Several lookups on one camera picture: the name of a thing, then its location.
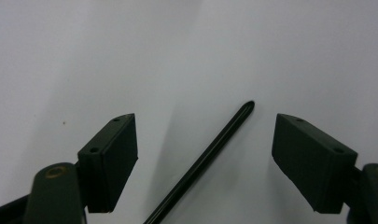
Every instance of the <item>white surface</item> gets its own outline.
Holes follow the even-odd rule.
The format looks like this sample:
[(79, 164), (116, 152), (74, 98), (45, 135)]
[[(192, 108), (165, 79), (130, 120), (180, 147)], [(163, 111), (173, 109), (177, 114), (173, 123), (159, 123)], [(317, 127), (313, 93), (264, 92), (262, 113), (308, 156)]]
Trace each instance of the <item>white surface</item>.
[(139, 161), (112, 214), (143, 223), (236, 110), (255, 113), (163, 223), (344, 223), (271, 158), (276, 113), (378, 162), (378, 0), (0, 1), (0, 205), (136, 114)]

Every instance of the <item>black stick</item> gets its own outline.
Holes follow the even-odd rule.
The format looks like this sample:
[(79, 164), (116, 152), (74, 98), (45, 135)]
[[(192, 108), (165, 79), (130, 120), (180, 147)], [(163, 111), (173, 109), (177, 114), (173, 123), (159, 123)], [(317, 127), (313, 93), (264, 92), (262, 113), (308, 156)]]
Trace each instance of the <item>black stick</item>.
[(215, 159), (218, 152), (227, 144), (235, 132), (241, 127), (255, 107), (255, 102), (249, 101), (244, 104), (226, 127), (213, 140), (211, 145), (203, 152), (196, 162), (189, 168), (185, 175), (179, 180), (175, 187), (164, 198), (160, 205), (154, 210), (145, 224), (161, 223), (165, 216), (171, 211), (180, 198), (186, 193), (194, 181), (200, 177), (205, 168)]

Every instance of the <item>black rod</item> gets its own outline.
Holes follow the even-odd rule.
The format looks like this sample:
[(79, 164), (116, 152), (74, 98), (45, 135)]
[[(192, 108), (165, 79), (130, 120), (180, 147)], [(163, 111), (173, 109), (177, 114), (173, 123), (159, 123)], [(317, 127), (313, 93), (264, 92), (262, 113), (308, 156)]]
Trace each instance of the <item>black rod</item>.
[(200, 177), (208, 165), (215, 159), (218, 152), (227, 144), (235, 132), (241, 127), (244, 121), (249, 117), (255, 107), (255, 102), (249, 101), (244, 104), (238, 112), (232, 117), (229, 123), (217, 135), (215, 140), (203, 152), (203, 154), (194, 162), (185, 175), (177, 182), (175, 187), (162, 200), (159, 206), (154, 210), (145, 224), (161, 223), (165, 216), (171, 211), (180, 198), (191, 187), (194, 181)]

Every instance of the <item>screw hole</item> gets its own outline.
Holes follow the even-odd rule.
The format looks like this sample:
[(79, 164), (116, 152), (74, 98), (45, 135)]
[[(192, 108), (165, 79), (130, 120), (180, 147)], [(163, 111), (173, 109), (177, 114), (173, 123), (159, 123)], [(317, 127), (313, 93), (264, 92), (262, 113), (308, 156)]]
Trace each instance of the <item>screw hole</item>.
[(340, 148), (334, 148), (333, 150), (337, 153), (343, 153), (343, 150)]
[(90, 149), (90, 153), (97, 153), (98, 151), (99, 151), (98, 147), (93, 147), (92, 149)]
[(53, 167), (53, 168), (49, 169), (46, 172), (46, 178), (47, 179), (52, 179), (52, 178), (58, 177), (60, 175), (63, 175), (65, 172), (66, 172), (66, 167), (64, 167), (64, 166), (56, 166), (56, 167)]

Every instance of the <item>rod tip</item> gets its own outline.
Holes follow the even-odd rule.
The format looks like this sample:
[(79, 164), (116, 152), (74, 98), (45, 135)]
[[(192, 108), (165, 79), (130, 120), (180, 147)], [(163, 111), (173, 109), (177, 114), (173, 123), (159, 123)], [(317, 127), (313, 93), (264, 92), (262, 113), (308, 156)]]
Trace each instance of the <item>rod tip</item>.
[(250, 108), (254, 108), (255, 107), (255, 102), (254, 101), (248, 101), (246, 102), (243, 107), (250, 107)]

